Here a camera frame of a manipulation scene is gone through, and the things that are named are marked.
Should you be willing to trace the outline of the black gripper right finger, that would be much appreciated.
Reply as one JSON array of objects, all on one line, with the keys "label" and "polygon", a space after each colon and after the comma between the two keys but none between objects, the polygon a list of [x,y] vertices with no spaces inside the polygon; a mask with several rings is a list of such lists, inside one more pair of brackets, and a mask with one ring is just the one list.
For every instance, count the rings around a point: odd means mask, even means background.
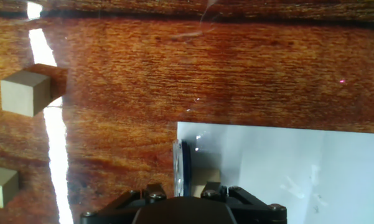
[{"label": "black gripper right finger", "polygon": [[207,182],[200,198],[223,202],[237,223],[287,224],[287,208],[278,203],[266,204],[239,186],[227,187]]}]

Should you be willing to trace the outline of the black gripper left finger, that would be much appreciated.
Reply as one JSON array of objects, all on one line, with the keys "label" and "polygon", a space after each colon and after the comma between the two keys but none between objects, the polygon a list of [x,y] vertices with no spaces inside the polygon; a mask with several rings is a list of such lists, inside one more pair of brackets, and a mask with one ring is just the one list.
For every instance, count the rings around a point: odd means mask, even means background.
[{"label": "black gripper left finger", "polygon": [[122,193],[98,211],[83,212],[80,224],[132,223],[141,208],[166,199],[167,195],[160,183],[148,184],[145,189]]}]

